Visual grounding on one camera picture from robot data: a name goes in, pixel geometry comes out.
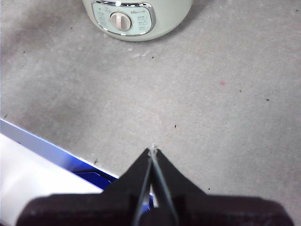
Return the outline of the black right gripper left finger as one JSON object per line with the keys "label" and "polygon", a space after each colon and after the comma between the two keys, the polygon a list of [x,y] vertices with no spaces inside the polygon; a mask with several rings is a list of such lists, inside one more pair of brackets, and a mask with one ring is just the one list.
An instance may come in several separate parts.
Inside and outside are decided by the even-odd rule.
{"label": "black right gripper left finger", "polygon": [[102,193],[53,194],[32,199],[17,219],[18,226],[130,226],[149,193],[150,150]]}

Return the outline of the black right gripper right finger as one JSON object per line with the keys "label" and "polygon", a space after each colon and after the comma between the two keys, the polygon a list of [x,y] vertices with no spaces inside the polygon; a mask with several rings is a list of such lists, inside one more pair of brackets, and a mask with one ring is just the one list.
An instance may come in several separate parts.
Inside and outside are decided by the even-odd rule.
{"label": "black right gripper right finger", "polygon": [[260,197],[207,194],[159,150],[148,153],[158,207],[179,226],[292,226],[278,202]]}

